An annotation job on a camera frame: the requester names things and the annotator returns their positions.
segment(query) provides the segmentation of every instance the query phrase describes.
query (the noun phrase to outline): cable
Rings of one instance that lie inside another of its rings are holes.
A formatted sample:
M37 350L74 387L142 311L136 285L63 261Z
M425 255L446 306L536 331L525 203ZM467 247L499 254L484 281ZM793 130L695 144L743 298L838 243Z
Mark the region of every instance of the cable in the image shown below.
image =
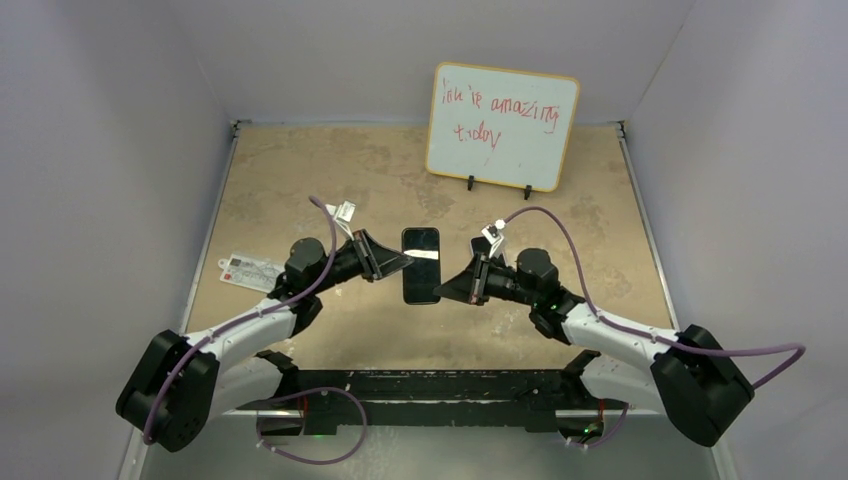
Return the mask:
M220 327L218 327L217 329L213 330L211 335L203 337L197 343L195 343L185 353L185 355L183 355L182 358L180 358L180 360L177 362L177 364L174 366L174 368L168 374L168 377L165 378L165 381L162 383L162 387L159 388L159 393L156 394L156 399L153 400L153 405L150 406L150 413L147 414L147 420L144 422L144 430L142 431L142 440L144 441L145 445L152 445L153 443L155 443L154 440L153 440L152 432L153 432L153 422L154 422L154 419L156 418L156 412L158 412L159 407L162 406L162 402L165 400L165 394L168 392L168 389L171 388L171 385L174 383L174 380L176 380L177 377L179 377L180 372L183 371L183 368L185 368L186 364L188 363L189 360L191 360L191 357L193 357L195 353L200 351L200 349L205 347L207 344L211 343L212 340L215 337L218 337L221 334L223 334L223 333L225 333L225 332L227 332L227 331L229 331L229 330L231 330L231 329L233 329L233 328L235 328L235 327L237 327L237 326L239 326L239 325L241 325L245 322L249 322L249 321L251 321L255 318L258 318L262 315L274 312L274 311L279 310L283 307L286 307L286 306L291 305L293 303L299 302L301 299L305 298L307 295L312 293L313 290L318 288L318 285L321 285L321 282L323 282L324 279L327 278L327 274L330 273L330 266L332 266L333 261L336 258L336 225L335 225L335 222L333 221L332 215L330 215L330 212L327 210L327 206L324 205L324 202L322 202L321 200L319 200L318 198L316 198L312 195L309 196L309 201L312 202L313 205L315 205L316 207L321 209L321 211L324 213L324 216L327 218L327 223L330 225L330 238L331 238L332 243L330 245L330 253L327 257L327 265L324 266L324 270L321 271L321 275L318 276L318 279L315 280L315 282L312 285L310 285L306 290L298 293L297 295L295 295L295 296L293 296L293 297L291 297L287 300L284 300L284 301L278 303L277 305L272 305L272 306L262 310L261 312L254 311L254 312L251 312L249 314L246 314L246 315L243 315L241 317L230 320L229 322L227 322L227 323L221 325Z
M342 462L342 461L347 460L348 458L352 457L353 454L356 453L357 450L359 450L359 447L361 447L362 444L365 442L365 436L366 436L366 433L368 431L368 428L367 428L368 427L368 419L365 416L365 407L363 407L362 403L359 400L357 400L357 398L354 397L350 392L347 392L345 390L342 390L341 388L336 388L336 387L323 387L323 388L319 387L319 388L311 388L309 390L304 390L302 392L294 393L292 395L286 395L285 397L272 398L272 399L269 399L268 402L280 403L280 402L285 402L285 401L288 401L288 400L293 400L295 398L306 397L306 395L311 395L313 393L318 393L318 392L338 393L339 395L343 395L343 396L349 398L350 401L352 401L353 404L356 405L356 409L359 410L359 415L362 417L362 433L359 435L359 440L356 441L356 444L353 446L353 448L348 450L347 453L345 453L344 455L342 455L340 457L336 457L336 458L331 458L330 460L312 460L312 459L309 459L309 458L300 457L298 455L280 450L277 447L266 442L265 439L262 438L262 430L259 428L259 423L260 423L261 419L256 419L256 436L259 438L259 443L256 444L256 447L257 448L259 448L260 446L265 447L271 453L276 453L277 455L281 455L283 457L286 457L289 460L294 460L296 462L305 463L307 465L331 465L333 463L339 463L339 462Z
M557 216L554 215L553 212L544 207L531 205L516 210L512 215L506 217L504 219L504 222L509 223L515 217L530 210L540 211L550 217L551 220L553 220L557 224L559 229L562 231L563 235L565 235L565 239L568 240L568 246L571 248L571 254L574 256L574 264L577 267L577 276L580 279L580 287L583 289L583 297L585 297L586 304L589 306L589 309L592 311L592 313L594 313L595 316L608 327L614 328L620 332L636 335L638 337L653 339L654 337L652 337L650 333L646 333L635 328L626 327L624 325L619 325L613 322L612 320L606 318L604 315L598 313L597 307L595 307L594 302L592 302L592 298L589 296L589 289L586 286L586 278L583 275L583 265L580 263L580 257L577 255L577 247L575 247L574 241L571 239L571 235L568 233L568 230L566 230L565 225L563 225L562 221L557 218ZM786 361L784 361L783 363L775 367L774 370L754 382L752 386L755 389L762 387L763 385L771 381L774 377L778 376L784 370L792 366L792 364L797 362L798 359L800 359L804 355L804 352L807 351L807 348L804 345L797 342L777 345L774 347L751 348L745 350L713 350L709 348L690 347L688 345L684 345L682 343L676 342L674 340L669 340L663 337L656 337L656 341L687 353L692 353L695 355L706 355L709 357L760 357L765 355L774 355L776 353L790 352L793 350L795 351L795 353L792 354L792 356L790 356Z

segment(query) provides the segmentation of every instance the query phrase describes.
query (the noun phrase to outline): white wall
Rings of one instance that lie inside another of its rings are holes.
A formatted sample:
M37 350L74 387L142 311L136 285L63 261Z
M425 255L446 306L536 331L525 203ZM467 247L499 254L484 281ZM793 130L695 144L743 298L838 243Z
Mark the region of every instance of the white wall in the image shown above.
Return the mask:
M0 465L114 478L115 400L177 327L229 139L163 0L0 2Z
M629 118L694 0L172 0L231 118L427 121L436 65L577 77Z
M697 2L628 133L681 321L809 348L731 427L742 478L848 470L846 21L843 0Z

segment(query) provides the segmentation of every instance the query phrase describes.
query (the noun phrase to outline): gray floor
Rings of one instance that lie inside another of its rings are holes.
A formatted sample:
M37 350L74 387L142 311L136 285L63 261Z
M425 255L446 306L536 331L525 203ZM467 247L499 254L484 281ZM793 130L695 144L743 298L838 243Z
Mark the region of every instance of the gray floor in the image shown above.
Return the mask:
M226 416L207 425L186 449L158 445L143 479L718 479L709 449L681 436L658 416L627 419L614 440L587 453L566 449L558 434L521 428L370 427L350 459L309 466L256 448L254 417ZM338 435L287 438L280 448L314 459L338 456L352 446L358 427Z

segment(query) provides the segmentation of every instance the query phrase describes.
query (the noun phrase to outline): brown stained surface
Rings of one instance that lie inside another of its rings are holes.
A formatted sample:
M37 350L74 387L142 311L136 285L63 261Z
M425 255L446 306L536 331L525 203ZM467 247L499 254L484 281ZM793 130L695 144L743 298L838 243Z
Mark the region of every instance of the brown stained surface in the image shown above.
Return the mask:
M553 210L570 229L593 299L604 309L660 327L671 322L627 167L612 127L575 127L562 179L524 201L517 189L424 168L425 127L248 127L242 130L209 245L189 331L253 307L262 294L218 280L218 259L234 251L284 262L292 243L329 245L326 221L307 197L357 205L351 227L400 249L401 231L441 232L442 279L468 263L469 240L487 223L528 205ZM507 254L547 249L561 281L580 292L568 245L538 212L506 231ZM442 300L409 306L401 275L356 279L321 295L324 310L294 339L275 345L302 368L559 368L580 351L542 337L527 307L496 299L483 307Z

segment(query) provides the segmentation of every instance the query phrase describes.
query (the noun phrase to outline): beige table surface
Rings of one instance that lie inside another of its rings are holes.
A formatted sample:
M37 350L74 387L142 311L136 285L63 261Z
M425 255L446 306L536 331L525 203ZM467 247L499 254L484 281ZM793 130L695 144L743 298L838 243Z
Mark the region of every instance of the beige table surface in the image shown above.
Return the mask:
M525 201L518 189L439 177L424 168L425 127L255 126L241 131L204 260L188 331L253 307L262 294L219 281L217 262L242 252L280 263L296 240L329 246L324 216L309 203L350 200L351 227L400 249L401 231L441 232L443 281L469 262L469 240L487 223L528 205L550 208L577 244L590 292L602 308L646 324L671 324L627 167L613 127L575 127L562 179ZM538 212L507 229L507 255L547 249L560 280L580 293L568 245ZM351 280L321 294L324 310L294 339L272 348L301 368L560 368L581 349L535 331L528 308L492 299L483 307L442 300L410 306L401 275Z

